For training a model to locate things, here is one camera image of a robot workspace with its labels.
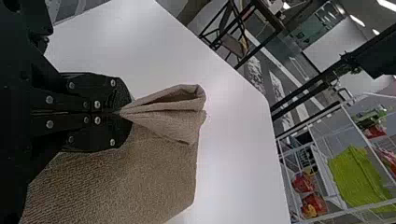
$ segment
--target white tabletop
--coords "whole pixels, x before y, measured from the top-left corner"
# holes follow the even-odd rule
[[[55,27],[59,71],[121,77],[135,98],[200,84],[195,201],[169,223],[290,223],[269,106],[230,65],[153,0],[113,0]]]

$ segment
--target green towel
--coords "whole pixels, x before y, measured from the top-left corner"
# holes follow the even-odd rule
[[[350,206],[357,207],[369,203],[380,203],[392,199],[392,195],[382,186],[379,173],[367,158],[367,151],[349,146],[336,158],[329,160],[334,181],[341,197]],[[392,212],[392,205],[373,209],[375,212]]]

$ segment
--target knit fabric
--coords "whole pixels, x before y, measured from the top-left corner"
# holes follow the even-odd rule
[[[205,93],[179,85],[138,99],[121,148],[60,153],[30,184],[21,223],[164,223],[194,199]]]

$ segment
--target shelving rack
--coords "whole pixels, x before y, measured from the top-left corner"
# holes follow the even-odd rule
[[[357,113],[383,105],[388,113],[383,119],[387,121],[387,136],[368,139],[359,127],[353,122],[352,116]],[[300,143],[291,133],[289,136],[276,139],[279,148],[279,161],[285,183],[285,191],[290,213],[293,214],[293,223],[394,223],[396,222],[396,179],[392,171],[380,160],[375,152],[376,147],[384,148],[396,153],[396,97],[365,93],[350,101],[340,104],[332,112],[323,115],[314,122],[307,123],[305,130],[310,133],[312,142]],[[384,198],[377,203],[368,203],[360,206],[351,206],[342,197],[333,173],[328,166],[329,161],[343,153],[349,146],[365,149],[367,159],[380,176],[384,187],[391,198]],[[302,155],[309,154],[312,158],[306,159]],[[302,198],[309,193],[300,194],[294,190],[291,181],[305,167],[317,166],[318,171],[312,176],[315,191],[326,202],[327,214],[304,218],[301,207]],[[394,207],[394,211],[380,212],[384,206]]]

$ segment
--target metal shelf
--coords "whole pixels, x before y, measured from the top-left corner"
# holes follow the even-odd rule
[[[339,105],[339,110],[324,115],[313,123],[306,124],[306,129],[310,132],[313,143],[302,145],[290,136],[276,139],[280,149],[279,159],[282,166],[282,175],[286,176],[284,176],[284,181],[286,192],[289,194],[288,204],[290,211],[298,214],[298,223],[393,223],[396,220],[396,212],[382,213],[375,210],[378,207],[392,205],[396,211],[396,180],[391,170],[375,153],[375,147],[381,147],[380,145],[385,140],[388,141],[389,147],[396,152],[396,142],[389,136],[367,139],[351,118],[351,116],[374,108],[378,104],[390,109],[396,108],[396,97],[369,93],[354,98],[353,101],[356,103],[351,107],[347,107],[347,102],[345,102]],[[396,121],[396,113],[389,112],[387,119]],[[396,128],[394,129],[390,128],[389,134],[396,136]],[[383,202],[358,207],[352,207],[343,200],[337,184],[334,182],[328,161],[336,158],[351,145],[364,148],[367,151],[368,160],[379,173],[382,186],[389,190],[393,196],[392,199],[384,198]],[[291,180],[304,169],[299,154],[308,148],[313,156],[312,160],[308,160],[309,166],[316,165],[318,167],[318,172],[313,177],[315,188],[326,201],[328,213],[323,216],[304,219],[301,215],[301,204],[302,198],[306,195],[297,193],[291,185]]]

